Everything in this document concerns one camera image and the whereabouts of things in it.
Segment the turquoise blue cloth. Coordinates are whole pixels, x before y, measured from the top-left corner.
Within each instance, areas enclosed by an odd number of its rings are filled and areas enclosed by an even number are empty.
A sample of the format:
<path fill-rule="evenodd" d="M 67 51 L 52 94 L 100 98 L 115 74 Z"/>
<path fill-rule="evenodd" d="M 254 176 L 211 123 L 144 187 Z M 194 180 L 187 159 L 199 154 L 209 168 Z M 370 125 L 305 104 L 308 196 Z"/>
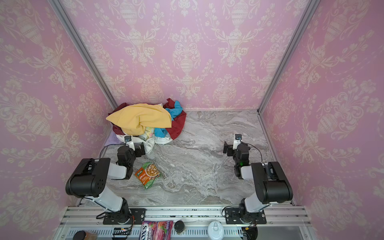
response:
<path fill-rule="evenodd" d="M 164 109 L 171 115 L 172 126 L 170 128 L 155 128 L 155 136 L 165 138 L 167 134 L 171 139 L 176 139 L 182 132 L 186 120 L 187 114 L 184 112 L 183 107 L 179 101 L 173 101 L 168 98 L 167 103 L 164 105 Z"/>

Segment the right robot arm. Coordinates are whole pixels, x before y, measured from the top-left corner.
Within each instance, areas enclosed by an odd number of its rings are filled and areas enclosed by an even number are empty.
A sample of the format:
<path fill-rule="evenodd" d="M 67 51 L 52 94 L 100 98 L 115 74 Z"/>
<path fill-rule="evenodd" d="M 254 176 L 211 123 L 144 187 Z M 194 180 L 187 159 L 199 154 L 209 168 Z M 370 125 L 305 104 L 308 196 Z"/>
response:
<path fill-rule="evenodd" d="M 240 180 L 252 180 L 255 186 L 253 194 L 242 199 L 237 208 L 225 210 L 227 224 L 266 224 L 264 209 L 289 202 L 294 196 L 280 163 L 250 163 L 250 149 L 240 140 L 232 145 L 224 143 L 223 153 L 235 162 L 235 176 Z"/>

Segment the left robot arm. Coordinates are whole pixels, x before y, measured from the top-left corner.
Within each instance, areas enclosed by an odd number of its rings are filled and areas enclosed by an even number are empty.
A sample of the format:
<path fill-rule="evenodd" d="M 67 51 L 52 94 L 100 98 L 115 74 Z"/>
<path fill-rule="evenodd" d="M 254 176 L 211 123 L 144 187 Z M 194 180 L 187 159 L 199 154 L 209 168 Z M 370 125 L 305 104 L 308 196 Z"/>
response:
<path fill-rule="evenodd" d="M 125 225 L 135 223 L 126 199 L 116 195 L 108 186 L 107 180 L 128 180 L 133 174 L 136 158 L 145 151 L 140 147 L 124 145 L 118 148 L 118 161 L 110 158 L 82 159 L 66 183 L 66 193 L 79 199 L 89 200 L 104 209 L 96 219 L 104 225 Z"/>

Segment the dark red cloth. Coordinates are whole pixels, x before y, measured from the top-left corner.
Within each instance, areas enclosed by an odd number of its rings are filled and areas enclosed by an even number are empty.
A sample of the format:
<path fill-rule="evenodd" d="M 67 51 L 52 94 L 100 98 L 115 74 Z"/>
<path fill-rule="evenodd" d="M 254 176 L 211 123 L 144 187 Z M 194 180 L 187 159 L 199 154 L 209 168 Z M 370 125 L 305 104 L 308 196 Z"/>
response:
<path fill-rule="evenodd" d="M 168 98 L 165 104 L 121 104 L 106 120 L 113 125 L 117 135 L 140 136 L 146 130 L 152 130 L 156 137 L 170 135 L 174 140 L 181 134 L 186 118 L 187 113 L 180 102 Z"/>

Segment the white cloth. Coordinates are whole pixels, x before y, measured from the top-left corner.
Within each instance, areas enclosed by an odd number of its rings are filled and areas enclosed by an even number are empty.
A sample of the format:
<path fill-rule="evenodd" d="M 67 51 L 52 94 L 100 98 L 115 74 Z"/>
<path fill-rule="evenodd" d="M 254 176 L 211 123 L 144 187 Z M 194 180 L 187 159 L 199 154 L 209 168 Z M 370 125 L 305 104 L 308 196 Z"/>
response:
<path fill-rule="evenodd" d="M 144 134 L 140 136 L 132 136 L 132 140 L 135 144 L 135 150 L 141 151 L 141 147 L 144 147 L 145 153 L 150 153 L 154 146 L 157 145 L 166 145 L 173 140 L 171 139 L 170 135 L 167 134 L 165 138 L 160 138 L 155 136 L 155 128 L 146 128 Z M 118 135 L 117 138 L 125 144 L 124 137 L 129 136 L 126 133 L 123 133 L 123 135 Z"/>

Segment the yellow cloth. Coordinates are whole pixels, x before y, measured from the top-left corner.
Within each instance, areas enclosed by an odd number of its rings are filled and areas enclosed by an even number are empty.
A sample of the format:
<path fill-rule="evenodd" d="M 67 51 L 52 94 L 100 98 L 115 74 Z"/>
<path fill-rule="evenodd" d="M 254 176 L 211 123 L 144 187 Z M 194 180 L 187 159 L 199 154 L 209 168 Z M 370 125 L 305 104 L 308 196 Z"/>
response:
<path fill-rule="evenodd" d="M 106 120 L 131 136 L 145 133 L 146 128 L 170 128 L 172 117 L 161 105 L 135 104 L 118 110 Z"/>

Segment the lavender cloth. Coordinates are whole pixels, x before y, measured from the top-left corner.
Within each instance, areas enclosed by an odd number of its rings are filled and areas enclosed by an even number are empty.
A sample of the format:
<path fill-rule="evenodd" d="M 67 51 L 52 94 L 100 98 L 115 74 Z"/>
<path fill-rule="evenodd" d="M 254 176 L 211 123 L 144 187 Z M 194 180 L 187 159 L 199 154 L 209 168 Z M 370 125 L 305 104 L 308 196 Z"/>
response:
<path fill-rule="evenodd" d="M 113 145 L 113 144 L 121 144 L 122 142 L 117 138 L 117 135 L 114 131 L 111 131 L 109 137 L 107 138 L 105 142 L 105 146 L 107 145 Z"/>

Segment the white round lid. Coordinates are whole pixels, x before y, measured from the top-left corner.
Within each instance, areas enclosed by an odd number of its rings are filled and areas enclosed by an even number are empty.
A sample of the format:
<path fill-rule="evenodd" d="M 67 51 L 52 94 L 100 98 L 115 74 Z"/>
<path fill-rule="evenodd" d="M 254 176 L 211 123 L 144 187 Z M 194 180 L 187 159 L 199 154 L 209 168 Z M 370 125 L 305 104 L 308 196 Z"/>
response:
<path fill-rule="evenodd" d="M 208 236 L 210 240 L 222 240 L 224 238 L 224 227 L 218 222 L 211 222 L 208 226 Z"/>

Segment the orange green snack packet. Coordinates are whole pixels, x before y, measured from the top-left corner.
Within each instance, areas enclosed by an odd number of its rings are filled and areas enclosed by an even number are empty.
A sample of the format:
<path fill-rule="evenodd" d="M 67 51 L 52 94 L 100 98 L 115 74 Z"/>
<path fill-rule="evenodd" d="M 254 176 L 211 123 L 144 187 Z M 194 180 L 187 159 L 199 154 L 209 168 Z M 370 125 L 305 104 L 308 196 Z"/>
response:
<path fill-rule="evenodd" d="M 161 172 L 154 163 L 147 162 L 136 171 L 135 176 L 142 183 L 145 189 L 150 188 L 155 180 L 161 176 Z"/>

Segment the small dark jar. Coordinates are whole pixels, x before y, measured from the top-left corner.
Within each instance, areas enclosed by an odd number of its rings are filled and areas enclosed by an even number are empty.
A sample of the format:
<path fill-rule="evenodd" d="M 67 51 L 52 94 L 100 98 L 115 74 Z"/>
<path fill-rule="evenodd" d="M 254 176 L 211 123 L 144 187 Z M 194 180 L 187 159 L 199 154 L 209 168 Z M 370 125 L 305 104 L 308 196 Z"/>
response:
<path fill-rule="evenodd" d="M 186 226 L 182 220 L 179 220 L 174 223 L 174 230 L 177 234 L 182 234 L 185 229 L 186 229 Z"/>

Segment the brown bottle black cap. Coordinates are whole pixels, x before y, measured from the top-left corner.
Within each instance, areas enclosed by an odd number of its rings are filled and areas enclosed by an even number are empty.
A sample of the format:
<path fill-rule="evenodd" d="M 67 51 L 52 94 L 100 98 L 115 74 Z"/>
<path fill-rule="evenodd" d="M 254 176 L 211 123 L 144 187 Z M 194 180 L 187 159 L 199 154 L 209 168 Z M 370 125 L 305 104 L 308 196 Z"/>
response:
<path fill-rule="evenodd" d="M 98 238 L 97 234 L 82 230 L 82 231 L 76 232 L 72 240 L 96 240 L 97 238 Z"/>

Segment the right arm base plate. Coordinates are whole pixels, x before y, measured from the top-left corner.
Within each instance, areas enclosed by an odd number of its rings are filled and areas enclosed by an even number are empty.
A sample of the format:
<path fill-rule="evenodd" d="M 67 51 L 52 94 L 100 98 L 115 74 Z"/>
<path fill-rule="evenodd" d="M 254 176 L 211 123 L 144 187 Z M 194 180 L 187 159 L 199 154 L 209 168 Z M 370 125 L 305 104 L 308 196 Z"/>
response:
<path fill-rule="evenodd" d="M 265 225 L 267 223 L 264 211 L 258 213 L 248 213 L 239 208 L 225 207 L 222 216 L 228 225 Z"/>

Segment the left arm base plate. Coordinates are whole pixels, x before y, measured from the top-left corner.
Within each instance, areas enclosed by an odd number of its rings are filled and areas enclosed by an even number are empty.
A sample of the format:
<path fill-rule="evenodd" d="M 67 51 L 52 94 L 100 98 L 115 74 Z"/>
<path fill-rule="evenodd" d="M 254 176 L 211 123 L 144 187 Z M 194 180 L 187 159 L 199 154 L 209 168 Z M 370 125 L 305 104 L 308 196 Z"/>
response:
<path fill-rule="evenodd" d="M 134 208 L 128 212 L 105 213 L 104 225 L 141 225 L 146 216 L 146 209 Z"/>

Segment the right corner aluminium post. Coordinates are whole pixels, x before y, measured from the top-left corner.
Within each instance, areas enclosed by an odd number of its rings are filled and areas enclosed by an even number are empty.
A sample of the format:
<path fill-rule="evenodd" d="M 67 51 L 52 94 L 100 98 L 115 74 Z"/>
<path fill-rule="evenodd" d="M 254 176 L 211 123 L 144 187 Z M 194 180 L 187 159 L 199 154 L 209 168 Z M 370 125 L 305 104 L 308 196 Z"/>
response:
<path fill-rule="evenodd" d="M 308 4 L 305 8 L 305 11 L 304 11 L 302 17 L 300 18 L 300 21 L 299 21 L 297 27 L 295 28 L 295 30 L 293 32 L 293 35 L 292 35 L 291 40 L 287 46 L 287 49 L 286 49 L 285 53 L 283 54 L 283 58 L 281 59 L 279 65 L 278 65 L 278 68 L 277 68 L 277 70 L 276 70 L 276 72 L 272 78 L 272 81 L 271 81 L 269 87 L 267 88 L 267 91 L 266 91 L 266 93 L 265 93 L 265 95 L 261 101 L 260 107 L 258 108 L 258 113 L 260 116 L 265 111 L 267 104 L 268 104 L 270 98 L 272 97 L 273 92 L 274 92 L 275 88 L 277 87 L 281 76 L 283 75 L 290 59 L 292 58 L 301 38 L 302 38 L 305 30 L 307 29 L 308 24 L 311 21 L 311 19 L 312 19 L 312 17 L 313 17 L 313 15 L 314 15 L 320 2 L 321 2 L 320 0 L 308 1 Z"/>

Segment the corner aluminium post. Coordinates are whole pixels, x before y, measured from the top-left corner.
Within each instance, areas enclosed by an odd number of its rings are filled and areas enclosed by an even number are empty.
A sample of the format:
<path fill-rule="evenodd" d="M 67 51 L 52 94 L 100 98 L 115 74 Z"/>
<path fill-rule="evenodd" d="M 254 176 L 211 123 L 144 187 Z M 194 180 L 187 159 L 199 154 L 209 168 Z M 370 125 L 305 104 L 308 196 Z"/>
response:
<path fill-rule="evenodd" d="M 300 21 L 299 21 L 297 27 L 295 28 L 295 30 L 293 32 L 293 35 L 292 35 L 291 40 L 287 46 L 287 49 L 286 49 L 285 53 L 283 54 L 283 58 L 281 59 L 279 65 L 278 65 L 278 68 L 277 68 L 277 70 L 276 70 L 276 72 L 272 78 L 272 81 L 271 81 L 269 87 L 267 88 L 267 91 L 266 91 L 266 93 L 265 93 L 265 95 L 261 101 L 260 107 L 258 108 L 258 113 L 260 116 L 265 111 L 267 104 L 268 104 L 270 98 L 272 97 L 273 92 L 274 92 L 275 88 L 277 87 L 281 76 L 283 75 L 290 59 L 292 58 L 301 38 L 302 38 L 305 30 L 307 29 L 308 24 L 311 21 L 311 19 L 312 19 L 312 17 L 313 17 L 313 15 L 314 15 L 320 2 L 321 2 L 320 0 L 308 1 L 308 4 L 305 8 L 305 11 L 304 11 L 302 17 L 300 18 Z"/>
<path fill-rule="evenodd" d="M 113 109 L 115 109 L 118 105 L 113 97 L 109 87 L 107 86 L 105 80 L 103 79 L 102 73 L 97 68 L 95 61 L 91 57 L 90 52 L 88 51 L 86 45 L 84 44 L 79 32 L 76 30 L 75 25 L 71 21 L 69 15 L 67 14 L 64 6 L 62 3 L 58 0 L 48 0 L 49 4 L 53 8 L 53 11 L 57 15 L 58 19 L 64 26 L 68 36 L 71 38 L 72 42 L 74 43 L 77 51 L 81 55 L 83 61 L 86 63 L 90 73 L 95 78 L 98 86 L 100 87 L 101 91 L 103 92 L 104 96 L 106 97 L 109 104 L 112 106 Z"/>

